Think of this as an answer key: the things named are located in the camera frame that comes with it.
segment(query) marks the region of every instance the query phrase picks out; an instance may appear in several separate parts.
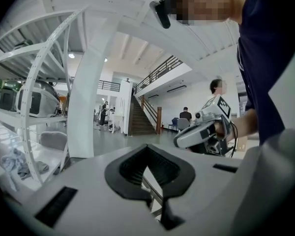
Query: shelf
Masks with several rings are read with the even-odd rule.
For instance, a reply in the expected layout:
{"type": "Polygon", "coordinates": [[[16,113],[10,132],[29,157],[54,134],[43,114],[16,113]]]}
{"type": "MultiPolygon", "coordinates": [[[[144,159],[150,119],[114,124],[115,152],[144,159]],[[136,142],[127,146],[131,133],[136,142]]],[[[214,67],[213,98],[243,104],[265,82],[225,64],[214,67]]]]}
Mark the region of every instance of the shelf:
{"type": "MultiPolygon", "coordinates": [[[[0,78],[4,80],[26,79],[37,53],[43,46],[44,43],[34,44],[1,55],[0,78]]],[[[65,82],[64,68],[51,52],[44,59],[37,78],[45,81],[65,82]]]]}
{"type": "MultiPolygon", "coordinates": [[[[67,120],[64,116],[59,117],[49,117],[49,118],[29,118],[29,126],[42,124],[42,123],[52,123],[67,120]]],[[[21,115],[17,112],[12,112],[4,109],[0,109],[0,121],[16,128],[21,128],[21,115]]]]}
{"type": "MultiPolygon", "coordinates": [[[[12,148],[17,148],[24,153],[21,137],[0,124],[0,163],[2,156],[8,154],[12,148]]],[[[46,182],[52,177],[53,173],[60,165],[63,151],[44,147],[33,141],[31,141],[31,149],[36,162],[41,161],[49,166],[49,171],[41,175],[42,181],[46,182]]],[[[17,169],[13,170],[11,174],[18,184],[23,184],[33,191],[41,187],[32,177],[21,180],[17,174],[17,169]]]]}

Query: white ceiling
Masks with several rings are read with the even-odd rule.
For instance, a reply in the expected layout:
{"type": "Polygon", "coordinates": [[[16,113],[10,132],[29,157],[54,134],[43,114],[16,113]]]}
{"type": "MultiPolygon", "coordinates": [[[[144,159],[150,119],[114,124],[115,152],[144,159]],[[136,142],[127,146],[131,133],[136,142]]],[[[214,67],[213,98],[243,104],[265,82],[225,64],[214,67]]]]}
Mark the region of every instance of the white ceiling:
{"type": "MultiPolygon", "coordinates": [[[[202,27],[182,26],[171,21],[170,29],[163,29],[149,9],[152,0],[16,0],[0,23],[0,35],[12,27],[46,13],[79,9],[89,5],[83,18],[86,42],[90,43],[94,33],[107,17],[123,15],[115,35],[108,62],[104,69],[123,75],[144,78],[170,55],[174,55],[190,66],[195,74],[191,80],[211,80],[216,75],[233,72],[241,83],[236,61],[238,25],[232,21],[202,27]]],[[[69,73],[81,60],[76,53],[69,60],[69,73]]]]}

